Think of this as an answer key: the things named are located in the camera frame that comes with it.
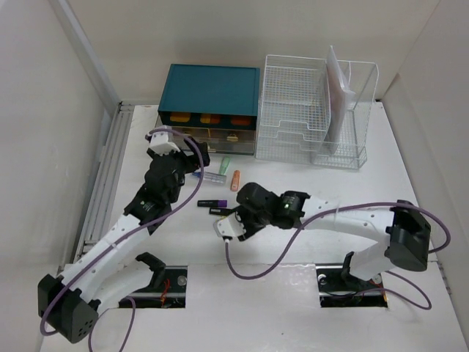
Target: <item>wire mesh rack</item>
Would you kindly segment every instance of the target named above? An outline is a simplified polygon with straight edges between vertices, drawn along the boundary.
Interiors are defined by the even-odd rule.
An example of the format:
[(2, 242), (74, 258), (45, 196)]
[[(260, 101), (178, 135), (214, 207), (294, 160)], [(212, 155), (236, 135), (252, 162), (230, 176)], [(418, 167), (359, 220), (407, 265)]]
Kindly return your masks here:
[(376, 64), (339, 61), (355, 98), (337, 142), (328, 141), (329, 90), (324, 59), (268, 55), (257, 126), (256, 158), (358, 169), (378, 79)]

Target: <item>black bracket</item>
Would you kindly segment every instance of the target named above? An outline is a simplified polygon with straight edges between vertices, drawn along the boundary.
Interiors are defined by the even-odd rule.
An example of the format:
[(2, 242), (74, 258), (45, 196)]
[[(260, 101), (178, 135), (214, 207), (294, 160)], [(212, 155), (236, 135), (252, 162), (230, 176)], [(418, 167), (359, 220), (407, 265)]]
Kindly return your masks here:
[[(398, 203), (410, 204), (405, 200)], [(393, 224), (386, 228), (391, 236), (384, 255), (398, 268), (425, 271), (428, 261), (431, 226), (417, 210), (395, 207)]]

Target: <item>white enclosure panel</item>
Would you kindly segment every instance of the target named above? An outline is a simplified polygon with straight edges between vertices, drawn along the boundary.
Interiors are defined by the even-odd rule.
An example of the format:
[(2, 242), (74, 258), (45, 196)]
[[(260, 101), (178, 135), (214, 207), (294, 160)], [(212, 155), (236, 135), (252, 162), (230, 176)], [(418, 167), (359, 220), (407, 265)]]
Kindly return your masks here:
[(377, 97), (438, 0), (70, 0), (121, 99), (158, 100), (171, 63), (253, 65), (267, 54), (373, 61)]
[(104, 108), (47, 0), (0, 9), (1, 349), (34, 351), (37, 283), (70, 253)]
[(442, 0), (384, 102), (418, 201), (453, 243), (438, 255), (469, 341), (469, 4)]

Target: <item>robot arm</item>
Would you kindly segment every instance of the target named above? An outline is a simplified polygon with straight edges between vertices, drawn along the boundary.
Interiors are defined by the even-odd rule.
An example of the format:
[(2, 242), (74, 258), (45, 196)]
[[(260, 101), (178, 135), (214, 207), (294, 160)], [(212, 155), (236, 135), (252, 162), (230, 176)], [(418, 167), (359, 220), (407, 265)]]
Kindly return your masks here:
[[(219, 237), (245, 241), (269, 224), (281, 229), (298, 228), (306, 219), (339, 206), (303, 192), (288, 191), (277, 196), (256, 183), (246, 184), (239, 191), (237, 201), (240, 205), (233, 213), (214, 223)], [(415, 210), (383, 208), (332, 212), (307, 224), (305, 230), (331, 230), (376, 241), (361, 252), (347, 254), (343, 276), (367, 281), (394, 267), (426, 270), (430, 225)]]
[[(145, 174), (145, 183), (116, 224), (77, 263), (68, 265), (58, 277), (46, 275), (38, 284), (38, 310), (42, 317), (52, 300), (78, 273), (113, 247), (91, 271), (70, 286), (47, 317), (47, 323), (71, 343), (85, 338), (99, 315), (117, 307), (127, 294), (146, 287), (154, 277), (156, 282), (163, 279), (166, 265), (149, 253), (140, 254), (130, 265), (121, 264), (132, 248), (151, 236), (162, 221), (115, 243), (131, 230), (171, 212), (171, 203), (177, 201), (180, 188), (185, 184), (185, 174), (196, 171), (200, 165), (192, 146), (188, 144), (194, 155), (184, 154), (169, 141), (167, 132), (147, 135), (147, 140), (147, 153), (152, 162)], [(193, 139), (192, 142), (199, 148), (204, 166), (208, 166), (207, 145)]]

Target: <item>purple cable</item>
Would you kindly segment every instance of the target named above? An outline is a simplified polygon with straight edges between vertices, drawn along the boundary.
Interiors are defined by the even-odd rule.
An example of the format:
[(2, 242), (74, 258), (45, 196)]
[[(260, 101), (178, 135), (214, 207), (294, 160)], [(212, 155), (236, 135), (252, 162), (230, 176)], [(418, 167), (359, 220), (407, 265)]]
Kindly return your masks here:
[[(122, 352), (124, 350), (125, 344), (127, 344), (127, 340), (129, 339), (130, 331), (132, 330), (133, 322), (135, 320), (135, 313), (136, 313), (136, 310), (137, 310), (137, 304), (135, 303), (135, 301), (133, 300), (132, 297), (125, 297), (124, 299), (128, 299), (130, 301), (130, 303), (132, 304), (132, 316), (130, 317), (129, 327), (127, 329), (127, 333), (125, 334), (124, 341), (122, 342), (122, 344), (120, 346), (119, 352)], [(96, 323), (104, 315), (104, 313), (98, 317), (98, 319), (96, 320)], [(89, 352), (93, 352), (93, 347), (91, 346), (91, 338), (92, 338), (93, 330), (95, 330), (95, 326), (93, 326), (93, 329), (91, 329), (91, 331), (89, 332), (89, 335), (88, 335), (88, 350), (89, 350)]]
[[(238, 279), (243, 279), (243, 280), (255, 280), (255, 279), (260, 279), (261, 277), (264, 277), (265, 275), (269, 274), (271, 271), (273, 271), (277, 266), (278, 264), (281, 263), (281, 261), (285, 258), (285, 255), (287, 255), (287, 252), (289, 251), (290, 247), (292, 246), (293, 242), (295, 242), (295, 239), (296, 237), (298, 237), (298, 235), (300, 234), (300, 232), (302, 230), (305, 229), (305, 227), (307, 225), (309, 225), (310, 223), (312, 223), (314, 220), (318, 219), (318, 218), (321, 218), (323, 216), (326, 216), (326, 215), (330, 215), (330, 214), (334, 214), (336, 212), (343, 212), (343, 211), (350, 211), (350, 210), (357, 210), (357, 209), (363, 209), (363, 208), (375, 208), (375, 207), (398, 207), (398, 208), (406, 208), (406, 209), (411, 209), (411, 210), (417, 210), (418, 212), (430, 217), (431, 219), (433, 219), (435, 222), (437, 222), (438, 225), (440, 225), (440, 227), (443, 229), (443, 231), (445, 232), (446, 234), (446, 240), (445, 240), (445, 243), (442, 244), (441, 246), (433, 249), (433, 250), (430, 250), (429, 253), (435, 253), (435, 252), (439, 252), (441, 251), (442, 249), (445, 249), (449, 243), (451, 242), (451, 233), (449, 232), (449, 228), (434, 214), (430, 213), (428, 210), (425, 210), (425, 209), (422, 209), (420, 207), (416, 207), (415, 205), (410, 205), (410, 204), (405, 204), (405, 203), (398, 203), (398, 202), (371, 202), (371, 203), (363, 203), (363, 204), (358, 204), (358, 205), (349, 205), (347, 207), (341, 207), (341, 208), (338, 208), (338, 209), (330, 209), (330, 210), (324, 210), (318, 214), (315, 214), (313, 215), (311, 218), (307, 219), (305, 222), (303, 222), (298, 228), (297, 230), (295, 231), (295, 233), (293, 234), (293, 236), (290, 238), (290, 240), (288, 241), (288, 244), (285, 246), (285, 249), (283, 250), (283, 252), (280, 254), (280, 257), (278, 257), (278, 259), (274, 262), (274, 264), (272, 264), (267, 270), (263, 271), (262, 273), (260, 274), (256, 274), (256, 275), (252, 275), (252, 276), (246, 276), (246, 275), (241, 275), (239, 274), (238, 272), (236, 272), (235, 268), (233, 268), (233, 265), (232, 265), (232, 262), (231, 260), (229, 259), (229, 241), (225, 241), (225, 255), (226, 255), (226, 263), (228, 264), (228, 267), (229, 267), (229, 270), (233, 273), (233, 275), (235, 275)], [(419, 287), (417, 287), (413, 282), (411, 282), (410, 280), (408, 279), (405, 279), (404, 277), (398, 275), (398, 274), (395, 274), (395, 273), (391, 273), (389, 272), (391, 275), (394, 275), (394, 276), (397, 276), (399, 277), (400, 279), (403, 279), (405, 280), (406, 282), (410, 283), (413, 287), (415, 287), (419, 292), (421, 292), (423, 294), (423, 296), (425, 297), (425, 299), (429, 302), (429, 307), (426, 308), (426, 307), (423, 307), (423, 306), (420, 306), (419, 304), (415, 304), (414, 302), (412, 302), (411, 300), (409, 300), (408, 298), (403, 298), (403, 296), (399, 293), (396, 293), (395, 291), (392, 291), (392, 290), (389, 290), (389, 289), (382, 289), (382, 288), (372, 288), (370, 290), (366, 290), (366, 291), (361, 291), (359, 293), (356, 293), (356, 294), (362, 294), (362, 293), (365, 293), (365, 292), (372, 292), (372, 291), (377, 291), (377, 290), (386, 290), (390, 293), (393, 293), (393, 294), (396, 294), (398, 295), (399, 297), (405, 299), (406, 301), (412, 303), (412, 304), (415, 304), (417, 307), (419, 308), (422, 308), (422, 309), (431, 309), (432, 308), (432, 304), (431, 302), (429, 301), (428, 299), (428, 296), (423, 292), (423, 290), (421, 290)]]
[[(202, 174), (202, 177), (199, 178), (199, 182), (197, 183), (197, 186), (195, 187), (195, 189), (193, 190), (193, 192), (191, 193), (191, 195), (189, 197), (187, 197), (187, 199), (182, 202), (180, 205), (178, 205), (175, 209), (173, 209), (172, 211), (170, 211), (169, 213), (167, 213), (166, 215), (163, 215), (163, 216), (160, 216), (158, 219), (155, 219), (153, 221), (150, 221), (146, 224), (143, 224), (139, 227), (136, 227), (135, 229), (127, 232), (125, 235), (123, 235), (121, 238), (119, 238), (117, 241), (114, 242), (114, 245), (117, 245), (123, 241), (125, 241), (126, 239), (128, 239), (131, 235), (134, 235), (135, 233), (137, 233), (138, 231), (140, 230), (143, 230), (143, 229), (146, 229), (147, 227), (149, 226), (152, 226), (154, 224), (157, 224), (158, 222), (160, 221), (163, 221), (165, 219), (167, 219), (168, 217), (170, 217), (171, 215), (173, 215), (174, 213), (176, 213), (177, 211), (179, 211), (181, 208), (185, 207), (191, 199), (194, 198), (194, 196), (196, 195), (196, 193), (199, 191), (200, 189), (200, 186), (202, 185), (202, 182), (203, 182), (203, 175), (204, 175), (204, 160), (202, 158), (202, 154), (200, 153), (200, 150), (199, 148), (197, 147), (197, 145), (192, 142), (188, 137), (184, 136), (182, 133), (180, 132), (177, 132), (177, 131), (173, 131), (171, 129), (168, 129), (168, 128), (156, 128), (152, 131), (149, 132), (149, 134), (154, 134), (156, 132), (169, 132), (169, 133), (173, 133), (173, 134), (176, 134), (178, 136), (181, 136), (182, 138), (184, 138), (184, 140), (189, 143), (190, 146), (192, 146), (194, 148), (194, 150), (196, 151), (196, 154), (197, 154), (197, 157), (199, 158), (199, 163), (200, 163), (200, 172)], [(54, 331), (46, 331), (45, 330), (45, 325), (47, 323), (47, 318), (49, 316), (49, 314), (51, 313), (52, 309), (54, 308), (54, 306), (57, 304), (57, 302), (62, 298), (62, 296), (67, 292), (67, 290), (69, 288), (71, 288), (89, 269), (91, 269), (93, 266), (96, 265), (97, 262), (99, 262), (101, 259), (103, 259), (110, 251), (112, 251), (114, 249), (113, 246), (109, 246), (108, 248), (106, 248), (101, 254), (99, 254), (95, 259), (93, 259), (87, 266), (85, 266), (83, 268), (82, 271), (80, 271), (78, 274), (76, 274), (76, 276), (70, 280), (70, 282), (68, 284), (66, 284), (64, 286), (64, 288), (62, 288), (59, 293), (57, 293), (57, 295), (53, 298), (53, 300), (51, 301), (51, 303), (48, 305), (48, 307), (45, 309), (44, 311), (44, 315), (43, 317), (41, 318), (41, 323), (40, 323), (40, 332), (42, 335), (44, 336), (51, 336), (51, 335), (54, 335), (57, 333), (57, 330), (54, 330)]]

